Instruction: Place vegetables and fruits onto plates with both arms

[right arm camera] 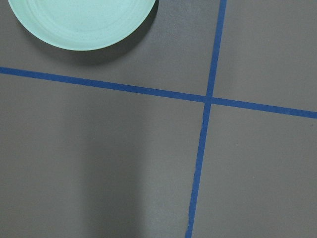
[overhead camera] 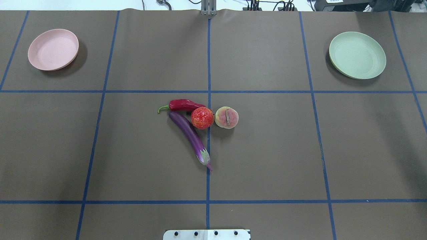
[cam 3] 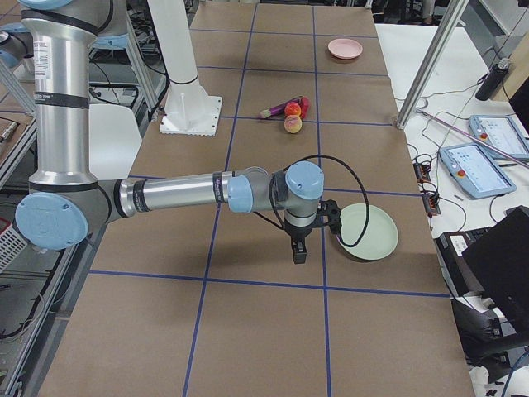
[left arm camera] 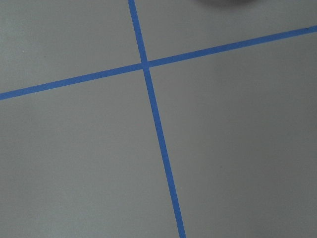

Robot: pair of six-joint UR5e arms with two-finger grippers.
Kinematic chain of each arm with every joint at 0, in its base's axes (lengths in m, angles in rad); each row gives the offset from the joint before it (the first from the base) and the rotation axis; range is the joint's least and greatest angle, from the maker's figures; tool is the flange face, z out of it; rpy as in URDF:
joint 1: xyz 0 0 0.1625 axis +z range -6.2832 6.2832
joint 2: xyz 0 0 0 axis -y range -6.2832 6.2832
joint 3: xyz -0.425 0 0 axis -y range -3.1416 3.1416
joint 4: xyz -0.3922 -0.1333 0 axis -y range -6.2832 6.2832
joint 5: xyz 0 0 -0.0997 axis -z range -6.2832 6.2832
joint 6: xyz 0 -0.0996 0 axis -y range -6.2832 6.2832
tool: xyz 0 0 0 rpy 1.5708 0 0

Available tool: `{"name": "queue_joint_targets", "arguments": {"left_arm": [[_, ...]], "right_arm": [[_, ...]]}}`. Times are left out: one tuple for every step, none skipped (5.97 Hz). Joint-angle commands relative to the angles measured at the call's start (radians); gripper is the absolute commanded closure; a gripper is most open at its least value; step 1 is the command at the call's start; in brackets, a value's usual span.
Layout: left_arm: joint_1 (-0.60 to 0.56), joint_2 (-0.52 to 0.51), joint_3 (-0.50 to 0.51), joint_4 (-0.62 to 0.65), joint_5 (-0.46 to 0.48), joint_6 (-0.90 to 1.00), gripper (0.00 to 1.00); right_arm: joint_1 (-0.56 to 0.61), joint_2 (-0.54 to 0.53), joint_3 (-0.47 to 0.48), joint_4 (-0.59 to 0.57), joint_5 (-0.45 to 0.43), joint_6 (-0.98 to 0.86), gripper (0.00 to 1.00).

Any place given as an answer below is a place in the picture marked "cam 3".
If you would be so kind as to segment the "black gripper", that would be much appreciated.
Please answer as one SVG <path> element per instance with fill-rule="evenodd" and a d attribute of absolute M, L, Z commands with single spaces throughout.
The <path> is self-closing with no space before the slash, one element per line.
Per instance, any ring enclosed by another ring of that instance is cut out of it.
<path fill-rule="evenodd" d="M 293 214 L 284 214 L 284 230 L 291 238 L 293 263 L 304 264 L 307 259 L 305 239 L 312 231 L 314 216 L 300 218 Z"/>

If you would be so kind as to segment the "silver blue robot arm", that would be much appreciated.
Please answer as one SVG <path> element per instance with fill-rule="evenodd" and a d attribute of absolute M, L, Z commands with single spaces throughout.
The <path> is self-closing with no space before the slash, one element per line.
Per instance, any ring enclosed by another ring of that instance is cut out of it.
<path fill-rule="evenodd" d="M 33 38 L 38 167 L 16 223 L 36 246 L 59 251 L 90 232 L 160 208 L 227 203 L 235 213 L 284 216 L 293 261 L 307 257 L 306 236 L 323 214 L 322 170 L 300 160 L 273 174 L 259 167 L 174 179 L 99 180 L 89 167 L 88 53 L 96 39 L 126 26 L 123 1 L 24 1 Z"/>

